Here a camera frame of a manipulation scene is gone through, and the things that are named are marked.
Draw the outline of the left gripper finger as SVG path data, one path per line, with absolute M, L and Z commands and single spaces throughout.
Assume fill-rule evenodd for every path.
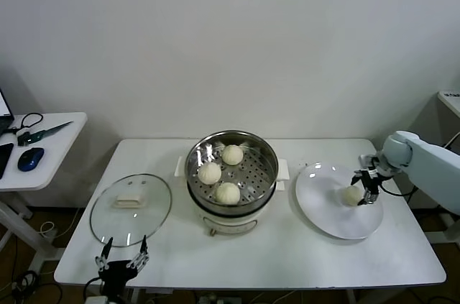
M 112 247 L 113 238 L 111 237 L 108 242 L 104 245 L 101 254 L 95 257 L 96 266 L 99 270 L 107 270 L 109 268 L 108 265 L 108 257 L 109 252 Z
M 148 262 L 150 256 L 148 254 L 147 236 L 144 235 L 139 249 L 139 253 L 126 265 L 127 268 L 142 270 Z

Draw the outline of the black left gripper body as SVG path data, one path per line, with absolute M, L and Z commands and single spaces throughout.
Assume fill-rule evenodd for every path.
M 102 280 L 103 292 L 123 292 L 126 283 L 138 275 L 136 267 L 129 265 L 129 260 L 111 261 L 107 264 L 108 268 L 98 271 Z

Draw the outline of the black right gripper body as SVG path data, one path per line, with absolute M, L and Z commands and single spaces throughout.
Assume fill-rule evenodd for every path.
M 365 192 L 369 195 L 379 195 L 382 178 L 376 169 L 360 170 L 361 182 Z

